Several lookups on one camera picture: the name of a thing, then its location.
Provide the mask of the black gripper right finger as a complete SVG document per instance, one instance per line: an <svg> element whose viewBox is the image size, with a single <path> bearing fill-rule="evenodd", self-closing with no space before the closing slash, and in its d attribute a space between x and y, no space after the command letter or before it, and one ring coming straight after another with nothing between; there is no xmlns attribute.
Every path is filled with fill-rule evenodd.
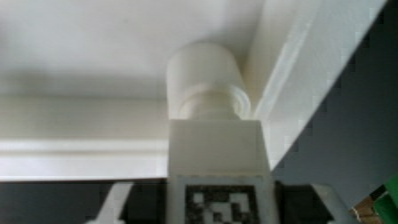
<svg viewBox="0 0 398 224"><path fill-rule="evenodd" d="M309 190L304 224L359 224L334 188L311 184Z"/></svg>

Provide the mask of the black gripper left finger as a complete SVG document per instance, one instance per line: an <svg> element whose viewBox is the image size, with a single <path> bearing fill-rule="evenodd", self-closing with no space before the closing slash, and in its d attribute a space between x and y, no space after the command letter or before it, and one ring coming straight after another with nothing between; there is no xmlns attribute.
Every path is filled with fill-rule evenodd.
<svg viewBox="0 0 398 224"><path fill-rule="evenodd" d="M83 224L126 224L126 222L121 220L121 213L133 186L133 182L114 183L98 216Z"/></svg>

